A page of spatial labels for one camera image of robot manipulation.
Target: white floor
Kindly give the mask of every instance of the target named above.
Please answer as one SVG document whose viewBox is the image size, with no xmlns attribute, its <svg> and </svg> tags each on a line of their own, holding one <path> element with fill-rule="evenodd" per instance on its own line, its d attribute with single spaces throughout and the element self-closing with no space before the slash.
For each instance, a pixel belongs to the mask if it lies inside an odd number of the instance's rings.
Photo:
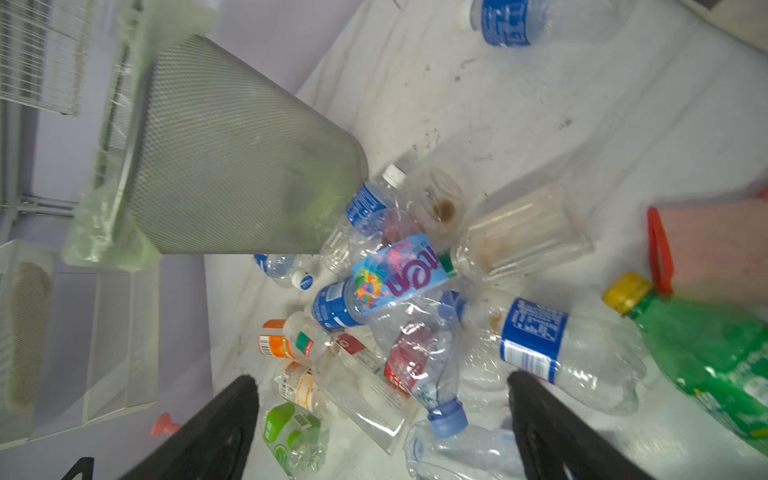
<svg viewBox="0 0 768 480">
<path fill-rule="evenodd" d="M 532 300 L 567 309 L 576 289 L 597 296 L 624 271 L 648 276 L 650 205 L 738 197 L 768 179 L 768 56 L 676 2 L 640 0 L 602 45 L 526 49 L 458 31 L 459 3 L 364 2 L 298 96 L 360 140 L 372 173 L 402 156 L 440 165 L 464 182 L 473 214 L 562 182 L 596 251 L 532 278 Z M 332 279 L 326 272 L 299 295 L 271 284 L 248 256 L 208 256 L 206 275 L 216 391 L 243 372 L 264 380 L 257 327 L 303 308 Z M 649 363 L 630 417 L 564 401 L 655 478 L 763 478 L 768 458 Z M 507 415 L 470 421 L 494 428 Z M 279 475 L 257 433 L 246 478 Z M 388 457 L 347 422 L 334 428 L 315 478 L 409 476 L 401 452 Z"/>
</svg>

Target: pile of bottles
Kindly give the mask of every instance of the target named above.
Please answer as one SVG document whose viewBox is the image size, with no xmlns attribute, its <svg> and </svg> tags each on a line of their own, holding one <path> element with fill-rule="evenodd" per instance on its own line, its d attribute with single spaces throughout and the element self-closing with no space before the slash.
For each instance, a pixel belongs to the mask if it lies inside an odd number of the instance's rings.
<svg viewBox="0 0 768 480">
<path fill-rule="evenodd" d="M 360 187 L 320 255 L 338 281 L 258 338 L 286 401 L 264 412 L 263 437 L 288 476 L 319 469 L 329 425 L 349 419 L 390 455 L 402 443 L 414 478 L 524 478 L 512 432 L 469 425 L 467 410 L 507 404 L 521 369 L 632 415 L 649 357 L 768 454 L 768 328 L 753 314 L 661 296 L 635 273 L 605 292 L 609 319 L 588 293 L 562 312 L 494 286 L 593 250 L 569 205 L 548 185 L 462 227 L 462 189 L 442 170 L 390 165 Z M 286 287 L 311 277 L 302 256 L 257 261 Z"/>
</svg>

